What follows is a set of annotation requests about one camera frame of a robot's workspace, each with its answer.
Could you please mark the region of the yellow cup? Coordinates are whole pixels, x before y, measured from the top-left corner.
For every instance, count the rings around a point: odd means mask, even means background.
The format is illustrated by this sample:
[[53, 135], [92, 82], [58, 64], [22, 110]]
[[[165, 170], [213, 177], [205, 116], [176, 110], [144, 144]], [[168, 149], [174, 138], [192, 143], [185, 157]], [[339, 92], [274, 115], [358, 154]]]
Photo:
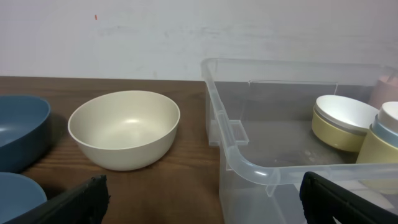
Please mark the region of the yellow cup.
[[357, 164], [374, 164], [361, 183], [382, 194], [397, 195], [397, 147], [378, 137], [372, 128], [364, 138]]

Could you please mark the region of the blue bowl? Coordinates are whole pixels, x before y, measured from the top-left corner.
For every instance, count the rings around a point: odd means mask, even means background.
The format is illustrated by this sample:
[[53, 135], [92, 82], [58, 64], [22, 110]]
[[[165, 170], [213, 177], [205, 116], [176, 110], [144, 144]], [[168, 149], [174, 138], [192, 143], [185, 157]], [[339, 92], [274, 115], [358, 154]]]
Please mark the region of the blue bowl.
[[50, 146], [47, 100], [33, 95], [1, 96], [1, 171], [20, 172]]
[[6, 223], [47, 201], [43, 188], [24, 175], [2, 172], [0, 184], [1, 223]]

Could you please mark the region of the clear plastic storage container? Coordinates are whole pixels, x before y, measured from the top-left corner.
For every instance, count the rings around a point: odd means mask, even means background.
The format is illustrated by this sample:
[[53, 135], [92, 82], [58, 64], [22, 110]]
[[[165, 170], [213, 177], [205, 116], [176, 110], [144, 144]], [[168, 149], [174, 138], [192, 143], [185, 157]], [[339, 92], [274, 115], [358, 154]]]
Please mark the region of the clear plastic storage container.
[[220, 148], [219, 196], [226, 223], [305, 223], [300, 186], [315, 172], [397, 212], [397, 165], [357, 164], [312, 131], [316, 99], [341, 95], [367, 102], [383, 65], [211, 58], [206, 131]]

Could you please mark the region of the cream white cup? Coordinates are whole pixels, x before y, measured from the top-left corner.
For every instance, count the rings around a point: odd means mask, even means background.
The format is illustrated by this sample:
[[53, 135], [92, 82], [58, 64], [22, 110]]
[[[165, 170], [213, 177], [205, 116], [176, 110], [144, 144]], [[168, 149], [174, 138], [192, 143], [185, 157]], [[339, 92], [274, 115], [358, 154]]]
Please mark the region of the cream white cup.
[[398, 102], [389, 101], [382, 104], [378, 113], [379, 122], [390, 131], [398, 132]]

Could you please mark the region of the cream bowl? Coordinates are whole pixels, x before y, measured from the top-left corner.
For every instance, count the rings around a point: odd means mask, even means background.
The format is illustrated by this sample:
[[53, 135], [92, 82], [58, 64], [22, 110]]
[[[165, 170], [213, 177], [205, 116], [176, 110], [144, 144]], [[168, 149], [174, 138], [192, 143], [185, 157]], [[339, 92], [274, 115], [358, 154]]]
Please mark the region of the cream bowl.
[[96, 165], [116, 171], [151, 165], [171, 148], [181, 112], [170, 98], [151, 91], [119, 91], [77, 108], [68, 132]]

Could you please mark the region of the pink cup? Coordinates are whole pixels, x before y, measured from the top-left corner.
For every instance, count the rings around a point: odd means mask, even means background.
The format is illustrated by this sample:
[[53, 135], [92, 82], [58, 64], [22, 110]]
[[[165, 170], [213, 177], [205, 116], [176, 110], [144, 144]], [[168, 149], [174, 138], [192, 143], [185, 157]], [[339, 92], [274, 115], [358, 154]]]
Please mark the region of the pink cup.
[[380, 109], [383, 103], [397, 101], [397, 97], [397, 75], [384, 75], [377, 80], [368, 104]]

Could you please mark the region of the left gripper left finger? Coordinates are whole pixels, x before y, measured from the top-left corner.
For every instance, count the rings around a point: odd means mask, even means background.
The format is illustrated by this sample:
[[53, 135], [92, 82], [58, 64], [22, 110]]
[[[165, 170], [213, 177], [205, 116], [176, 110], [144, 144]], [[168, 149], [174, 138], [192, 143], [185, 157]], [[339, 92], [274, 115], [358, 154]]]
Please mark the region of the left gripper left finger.
[[110, 199], [106, 181], [94, 176], [6, 224], [101, 224]]

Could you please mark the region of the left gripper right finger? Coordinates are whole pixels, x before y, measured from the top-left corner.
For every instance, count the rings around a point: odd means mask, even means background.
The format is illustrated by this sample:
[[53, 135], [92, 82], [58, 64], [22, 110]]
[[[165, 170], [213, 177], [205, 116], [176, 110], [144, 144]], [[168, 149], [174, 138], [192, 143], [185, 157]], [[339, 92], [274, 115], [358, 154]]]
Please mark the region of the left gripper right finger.
[[299, 197], [308, 224], [397, 224], [397, 215], [314, 173], [304, 174]]

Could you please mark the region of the white small bowl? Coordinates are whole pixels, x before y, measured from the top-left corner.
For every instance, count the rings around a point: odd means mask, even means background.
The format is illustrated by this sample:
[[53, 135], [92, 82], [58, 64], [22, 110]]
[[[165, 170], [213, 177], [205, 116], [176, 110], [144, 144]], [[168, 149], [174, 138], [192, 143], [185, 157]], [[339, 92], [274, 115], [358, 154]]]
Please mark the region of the white small bowl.
[[369, 129], [379, 110], [352, 98], [323, 95], [316, 99], [316, 109], [331, 121], [352, 129]]

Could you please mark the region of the light blue cup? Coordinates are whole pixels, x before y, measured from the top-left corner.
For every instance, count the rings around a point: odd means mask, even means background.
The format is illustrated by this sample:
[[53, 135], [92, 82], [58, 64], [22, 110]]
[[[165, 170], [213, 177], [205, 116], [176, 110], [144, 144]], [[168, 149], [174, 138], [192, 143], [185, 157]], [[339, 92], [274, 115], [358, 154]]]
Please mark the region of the light blue cup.
[[371, 130], [377, 137], [379, 137], [386, 143], [397, 147], [397, 143], [398, 143], [397, 133], [394, 131], [391, 131], [390, 129], [385, 127], [379, 121], [378, 115], [375, 116], [375, 119], [371, 125]]

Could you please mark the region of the light grey small bowl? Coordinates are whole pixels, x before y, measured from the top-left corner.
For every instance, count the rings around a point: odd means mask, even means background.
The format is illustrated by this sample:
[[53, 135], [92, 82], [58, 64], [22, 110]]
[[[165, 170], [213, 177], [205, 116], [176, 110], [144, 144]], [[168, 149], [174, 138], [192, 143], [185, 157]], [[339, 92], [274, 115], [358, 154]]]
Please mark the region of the light grey small bowl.
[[351, 134], [360, 135], [360, 136], [365, 136], [367, 131], [368, 131], [368, 129], [363, 130], [363, 129], [352, 129], [352, 128], [344, 127], [344, 126], [339, 125], [339, 124], [331, 121], [330, 119], [326, 118], [324, 115], [321, 114], [321, 112], [319, 112], [318, 109], [316, 109], [316, 107], [314, 107], [313, 110], [321, 119], [323, 119], [328, 124], [338, 128], [340, 130], [346, 131], [346, 132], [351, 133]]

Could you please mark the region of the yellow small bowl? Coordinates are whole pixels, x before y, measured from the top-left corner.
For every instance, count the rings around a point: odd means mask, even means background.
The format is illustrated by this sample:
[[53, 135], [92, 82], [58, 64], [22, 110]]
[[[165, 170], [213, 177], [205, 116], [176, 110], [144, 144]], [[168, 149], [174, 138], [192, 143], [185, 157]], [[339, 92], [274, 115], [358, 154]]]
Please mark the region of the yellow small bowl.
[[316, 111], [313, 111], [312, 131], [318, 139], [336, 149], [348, 152], [359, 152], [364, 136], [352, 134], [326, 122]]

